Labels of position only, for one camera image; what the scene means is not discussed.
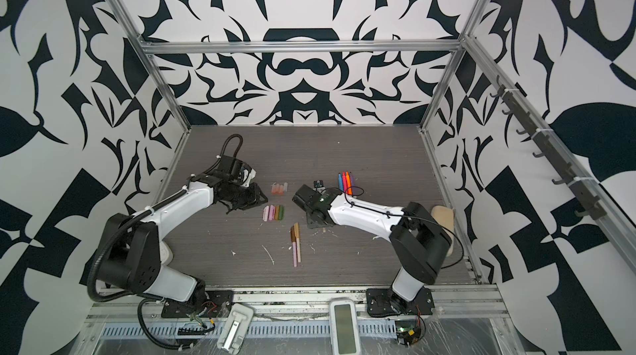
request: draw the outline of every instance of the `digital device with screen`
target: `digital device with screen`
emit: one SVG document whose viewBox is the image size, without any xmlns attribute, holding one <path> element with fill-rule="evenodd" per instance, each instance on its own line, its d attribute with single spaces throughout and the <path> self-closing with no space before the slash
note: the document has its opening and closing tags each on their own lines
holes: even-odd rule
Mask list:
<svg viewBox="0 0 636 355">
<path fill-rule="evenodd" d="M 334 355 L 359 355 L 360 334 L 358 333 L 355 304 L 351 300 L 335 300 L 329 304 L 331 347 Z"/>
</svg>

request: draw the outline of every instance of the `white debris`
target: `white debris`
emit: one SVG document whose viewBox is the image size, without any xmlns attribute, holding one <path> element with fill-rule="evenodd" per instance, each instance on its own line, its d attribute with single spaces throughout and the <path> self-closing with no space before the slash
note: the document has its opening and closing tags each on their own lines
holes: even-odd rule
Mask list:
<svg viewBox="0 0 636 355">
<path fill-rule="evenodd" d="M 270 260 L 272 261 L 272 265 L 274 265 L 274 258 L 272 258 L 272 255 L 270 254 L 269 251 L 267 251 L 267 255 L 270 257 Z"/>
</svg>

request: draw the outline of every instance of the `orange marker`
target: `orange marker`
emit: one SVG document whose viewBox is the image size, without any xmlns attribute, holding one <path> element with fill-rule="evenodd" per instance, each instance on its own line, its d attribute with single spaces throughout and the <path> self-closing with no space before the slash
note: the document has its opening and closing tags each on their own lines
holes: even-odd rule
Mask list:
<svg viewBox="0 0 636 355">
<path fill-rule="evenodd" d="M 349 177 L 349 172 L 346 172 L 346 192 L 350 195 L 353 195 L 353 191 L 351 190 L 351 177 Z"/>
</svg>

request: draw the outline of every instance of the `gray lcd screen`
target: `gray lcd screen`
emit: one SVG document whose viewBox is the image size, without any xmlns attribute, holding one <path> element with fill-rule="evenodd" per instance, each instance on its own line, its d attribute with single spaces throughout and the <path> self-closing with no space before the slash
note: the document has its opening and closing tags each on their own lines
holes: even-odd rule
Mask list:
<svg viewBox="0 0 636 355">
<path fill-rule="evenodd" d="M 336 318 L 338 353 L 342 355 L 355 354 L 354 322 L 351 319 L 351 306 L 349 304 L 335 305 L 333 311 Z"/>
</svg>

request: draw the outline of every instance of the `gray tabletop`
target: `gray tabletop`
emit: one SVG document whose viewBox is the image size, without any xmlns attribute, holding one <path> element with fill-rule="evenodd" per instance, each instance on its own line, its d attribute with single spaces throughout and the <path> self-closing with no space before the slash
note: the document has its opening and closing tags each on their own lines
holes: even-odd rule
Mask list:
<svg viewBox="0 0 636 355">
<path fill-rule="evenodd" d="M 193 127 L 166 194 L 191 173 L 208 168 L 230 134 L 244 138 L 238 159 L 256 170 L 268 204 L 285 207 L 284 220 L 263 222 L 263 208 L 235 210 L 216 204 L 196 213 L 167 237 L 173 268 L 212 286 L 311 286 L 389 284 L 400 268 L 390 243 L 346 226 L 309 230 L 292 202 L 302 185 L 322 179 L 337 186 L 338 172 L 354 173 L 361 200 L 386 206 L 443 204 L 424 144 L 415 126 Z M 237 140 L 228 146 L 234 152 Z M 288 183 L 284 195 L 271 185 Z M 290 227 L 300 224 L 301 258 L 292 263 Z M 458 246 L 447 264 L 460 256 Z M 465 263 L 443 270 L 436 281 L 471 282 Z"/>
</svg>

